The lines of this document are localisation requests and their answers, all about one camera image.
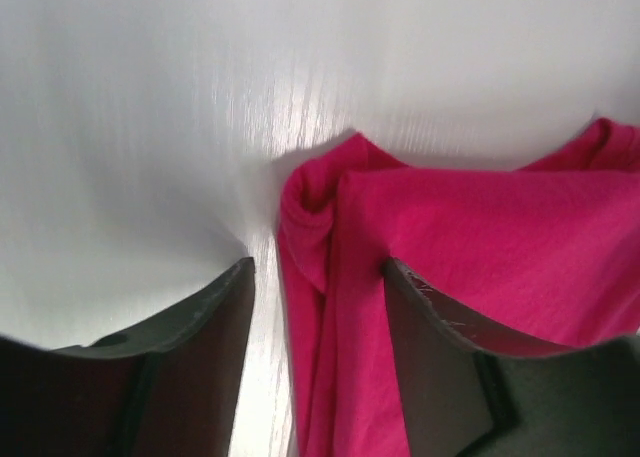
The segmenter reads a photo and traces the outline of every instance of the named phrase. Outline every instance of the fabric fold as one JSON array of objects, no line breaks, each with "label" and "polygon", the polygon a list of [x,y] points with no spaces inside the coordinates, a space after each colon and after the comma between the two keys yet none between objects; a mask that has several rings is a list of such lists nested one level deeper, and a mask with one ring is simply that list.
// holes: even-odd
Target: fabric fold
[{"label": "fabric fold", "polygon": [[380,268],[520,331],[640,326],[640,134],[607,119],[514,172],[418,169],[356,134],[291,175],[278,245],[302,457],[408,456]]}]

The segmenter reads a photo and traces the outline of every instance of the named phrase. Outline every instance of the pink cloth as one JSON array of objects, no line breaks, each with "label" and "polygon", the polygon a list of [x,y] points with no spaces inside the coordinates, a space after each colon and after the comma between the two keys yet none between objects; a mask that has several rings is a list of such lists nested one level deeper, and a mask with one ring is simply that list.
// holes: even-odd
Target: pink cloth
[{"label": "pink cloth", "polygon": [[640,132],[598,120],[516,172],[417,169],[362,135],[298,168],[278,235],[302,457],[408,456],[381,264],[583,346],[640,325]]}]

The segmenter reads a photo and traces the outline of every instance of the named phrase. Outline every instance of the pink t-shirt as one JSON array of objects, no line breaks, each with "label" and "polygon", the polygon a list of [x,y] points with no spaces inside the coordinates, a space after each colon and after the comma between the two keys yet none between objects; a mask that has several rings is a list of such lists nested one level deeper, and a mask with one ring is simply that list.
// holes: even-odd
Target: pink t-shirt
[{"label": "pink t-shirt", "polygon": [[405,457],[382,263],[557,343],[635,332],[640,131],[600,119],[515,172],[418,169],[356,134],[291,175],[278,243],[301,457]]}]

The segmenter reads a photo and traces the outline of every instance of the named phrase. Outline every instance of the white wooden surface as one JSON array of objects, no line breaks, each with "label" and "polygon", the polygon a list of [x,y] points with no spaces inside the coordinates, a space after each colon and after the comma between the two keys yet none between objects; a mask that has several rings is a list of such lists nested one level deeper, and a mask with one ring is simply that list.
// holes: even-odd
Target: white wooden surface
[{"label": "white wooden surface", "polygon": [[348,128],[505,167],[640,123],[638,1],[0,0],[0,331],[90,343],[248,252],[231,455],[285,455],[286,173]]}]

